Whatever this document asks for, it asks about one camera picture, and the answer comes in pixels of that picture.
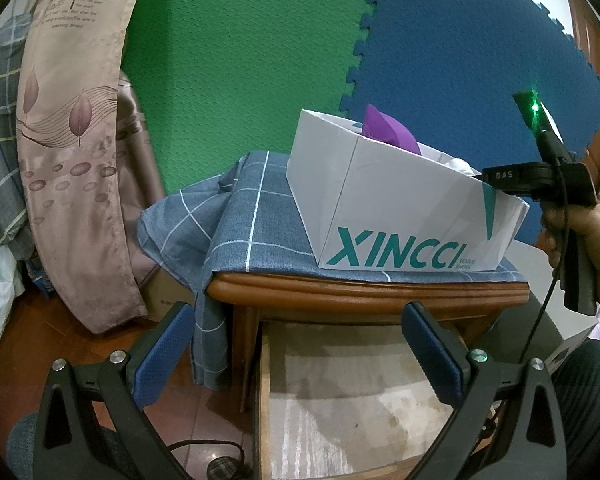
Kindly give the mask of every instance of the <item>silver bolt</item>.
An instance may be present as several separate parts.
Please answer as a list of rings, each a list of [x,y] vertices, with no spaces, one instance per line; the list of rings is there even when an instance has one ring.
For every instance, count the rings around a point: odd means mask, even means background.
[[[537,357],[531,359],[531,365],[536,370],[544,370],[544,362],[542,362],[542,359],[538,359]]]
[[[53,364],[51,365],[51,367],[53,368],[53,370],[55,370],[56,372],[59,372],[65,366],[66,366],[66,361],[64,359],[62,359],[62,358],[56,359],[53,362]]]
[[[124,350],[116,350],[115,352],[111,352],[111,355],[109,356],[109,361],[111,361],[113,364],[117,365],[119,363],[121,363],[122,361],[124,361],[126,358],[126,354]]]
[[[485,352],[484,350],[480,350],[479,348],[471,350],[470,355],[471,359],[473,359],[477,363],[483,363],[489,358],[487,356],[487,352]]]

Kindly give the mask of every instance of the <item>wooden table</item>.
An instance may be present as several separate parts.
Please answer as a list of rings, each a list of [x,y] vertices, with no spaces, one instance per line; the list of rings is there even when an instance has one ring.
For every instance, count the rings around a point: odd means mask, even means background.
[[[517,282],[367,283],[218,272],[206,293],[234,306],[232,388],[244,411],[263,320],[399,324],[404,305],[419,300],[437,320],[452,321],[470,346],[504,308],[526,303],[529,287]]]

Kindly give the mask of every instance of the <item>open drawer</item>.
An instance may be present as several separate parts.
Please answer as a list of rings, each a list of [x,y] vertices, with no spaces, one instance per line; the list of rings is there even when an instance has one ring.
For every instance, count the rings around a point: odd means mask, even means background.
[[[265,323],[256,478],[404,480],[452,413],[399,326]]]

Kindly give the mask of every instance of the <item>tile floor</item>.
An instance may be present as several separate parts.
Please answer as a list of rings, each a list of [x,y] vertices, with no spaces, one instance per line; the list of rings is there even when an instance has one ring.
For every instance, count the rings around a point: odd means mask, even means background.
[[[136,322],[103,336],[91,335],[58,298],[45,300],[28,290],[13,306],[0,342],[0,454],[7,436],[24,415],[38,408],[49,367],[57,357],[72,364],[102,361],[113,350],[128,349],[148,329]],[[112,428],[104,404],[95,403],[98,420]],[[192,384],[186,355],[162,392],[145,413],[167,444],[187,438],[232,440],[253,456],[253,413],[238,413],[228,391],[212,392]],[[231,446],[198,445],[176,450],[175,455],[196,480],[206,479],[206,464],[222,455],[237,456]]]

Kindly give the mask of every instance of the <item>person's hand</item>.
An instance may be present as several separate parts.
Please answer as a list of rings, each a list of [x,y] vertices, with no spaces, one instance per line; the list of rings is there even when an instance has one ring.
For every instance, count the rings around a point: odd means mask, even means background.
[[[542,224],[548,230],[541,233],[538,245],[548,254],[549,264],[555,269],[560,261],[560,247],[554,233],[561,232],[564,226],[564,210],[545,207]],[[596,269],[596,292],[600,303],[600,205],[594,208],[569,206],[569,226],[584,238],[587,253]]]

